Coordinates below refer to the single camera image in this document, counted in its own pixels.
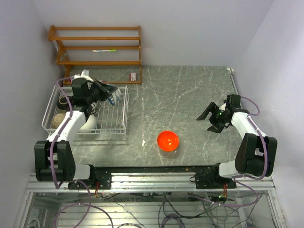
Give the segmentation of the blue floral bowl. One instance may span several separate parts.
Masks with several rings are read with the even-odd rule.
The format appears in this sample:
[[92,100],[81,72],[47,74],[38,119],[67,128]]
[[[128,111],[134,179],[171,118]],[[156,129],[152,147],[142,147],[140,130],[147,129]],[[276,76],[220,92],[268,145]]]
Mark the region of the blue floral bowl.
[[109,89],[110,95],[108,97],[108,101],[111,105],[116,105],[117,102],[119,101],[120,95],[121,95],[121,90],[115,85],[110,85]]

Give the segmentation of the plain white bowl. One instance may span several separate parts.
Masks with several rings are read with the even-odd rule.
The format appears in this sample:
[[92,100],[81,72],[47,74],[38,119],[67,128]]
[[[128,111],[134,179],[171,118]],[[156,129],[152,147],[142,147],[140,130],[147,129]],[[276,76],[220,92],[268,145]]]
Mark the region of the plain white bowl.
[[91,133],[97,127],[97,118],[92,114],[87,122],[79,129],[78,133]]

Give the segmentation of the brown patterned bowl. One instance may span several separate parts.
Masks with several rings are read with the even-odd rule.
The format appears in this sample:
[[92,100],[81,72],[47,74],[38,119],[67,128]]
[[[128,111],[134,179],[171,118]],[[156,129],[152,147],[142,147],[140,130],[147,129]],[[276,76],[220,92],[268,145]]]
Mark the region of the brown patterned bowl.
[[68,101],[64,96],[61,96],[57,102],[57,110],[59,113],[65,113],[68,109]]

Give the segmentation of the black bowl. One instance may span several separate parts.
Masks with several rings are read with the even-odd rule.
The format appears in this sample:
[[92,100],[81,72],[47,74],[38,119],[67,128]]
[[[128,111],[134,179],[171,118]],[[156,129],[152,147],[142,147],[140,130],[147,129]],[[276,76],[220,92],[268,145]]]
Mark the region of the black bowl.
[[63,122],[65,116],[66,116],[65,113],[56,114],[51,121],[51,127],[53,129],[57,129],[61,125],[61,123]]

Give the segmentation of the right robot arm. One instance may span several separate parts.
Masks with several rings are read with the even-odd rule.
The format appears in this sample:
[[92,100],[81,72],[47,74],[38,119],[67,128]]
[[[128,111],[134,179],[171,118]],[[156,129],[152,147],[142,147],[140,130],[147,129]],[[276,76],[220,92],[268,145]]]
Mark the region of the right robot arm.
[[227,95],[222,106],[211,102],[197,118],[198,121],[208,118],[211,123],[208,131],[213,133],[233,126],[242,139],[234,160],[205,166],[190,177],[197,189],[234,189],[239,178],[259,181],[273,172],[277,139],[260,130],[253,114],[242,108],[241,99],[240,95]]

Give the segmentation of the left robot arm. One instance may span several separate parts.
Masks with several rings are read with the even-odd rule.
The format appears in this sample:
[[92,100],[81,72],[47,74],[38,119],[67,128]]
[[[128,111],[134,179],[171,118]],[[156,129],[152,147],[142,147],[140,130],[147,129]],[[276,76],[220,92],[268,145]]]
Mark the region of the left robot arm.
[[115,85],[102,83],[89,76],[72,76],[70,79],[73,92],[71,98],[57,85],[68,104],[62,123],[46,140],[37,141],[34,146],[36,179],[52,181],[57,190],[64,182],[72,181],[79,181],[85,188],[91,189],[97,182],[95,168],[93,165],[75,163],[71,143],[88,121],[93,105],[104,101],[115,105],[121,91]]

